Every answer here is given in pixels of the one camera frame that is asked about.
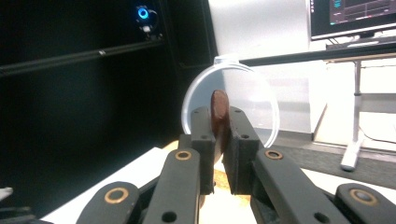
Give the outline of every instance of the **monitor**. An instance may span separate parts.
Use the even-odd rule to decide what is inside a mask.
[[[396,0],[310,0],[311,40],[396,29]]]

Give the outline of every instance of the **black wall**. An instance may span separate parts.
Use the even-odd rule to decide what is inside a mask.
[[[162,40],[147,40],[129,21],[144,4],[159,13]],[[9,31],[0,35],[0,188],[14,188],[6,205],[32,206],[38,217],[177,140],[184,92],[216,54],[201,0],[2,1],[0,29]],[[150,41],[161,44],[24,64]]]

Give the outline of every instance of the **white wall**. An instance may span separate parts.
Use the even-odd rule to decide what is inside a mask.
[[[305,0],[209,0],[219,54],[239,59],[310,50]],[[290,63],[255,68],[276,94],[280,130],[312,133],[325,106],[320,97],[323,62]],[[238,83],[240,80],[229,80]]]

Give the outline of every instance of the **white desk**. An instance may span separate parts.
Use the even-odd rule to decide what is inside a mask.
[[[77,196],[77,198],[59,207],[52,213],[41,218],[42,220],[56,224],[76,223],[82,209],[101,187],[116,181],[133,183],[138,188],[147,184],[150,180],[161,173],[163,163],[169,150],[153,148],[135,161],[118,170],[115,174],[99,182],[92,188]],[[215,169],[222,172],[224,168],[220,162]],[[318,187],[335,193],[336,188],[344,183],[359,183],[345,178],[324,175],[321,173],[304,170],[305,174]],[[367,185],[376,189],[384,196],[396,203],[396,190],[385,189],[378,186]],[[215,187],[215,194],[206,196],[205,204],[200,210],[200,224],[210,223],[256,223],[253,213],[248,204],[248,196],[236,197],[224,188]]]

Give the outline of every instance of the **white surface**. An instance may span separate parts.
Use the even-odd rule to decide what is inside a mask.
[[[144,186],[150,180],[160,175],[167,154],[167,150],[156,147],[153,148],[143,156],[118,170],[113,175],[80,194],[77,198],[64,204],[41,219],[55,224],[76,223],[82,209],[100,188],[117,181],[132,183],[138,188]]]
[[[395,93],[395,65],[396,59],[362,62],[361,92]],[[327,109],[315,141],[347,146],[353,137],[354,64],[329,63],[327,70]],[[396,142],[395,124],[396,114],[361,112],[361,129],[372,138]],[[362,147],[396,150],[396,144],[373,141],[367,137]]]
[[[352,140],[346,147],[343,159],[341,160],[341,168],[345,171],[354,171],[356,162],[358,161],[361,143],[363,142],[363,134],[357,130],[358,139]]]
[[[220,55],[237,53],[243,60],[312,49],[305,0],[209,0],[209,5]],[[290,63],[254,69],[264,74],[278,99],[280,130],[312,133],[325,106],[320,83],[324,64]],[[240,79],[224,82],[237,88]]]

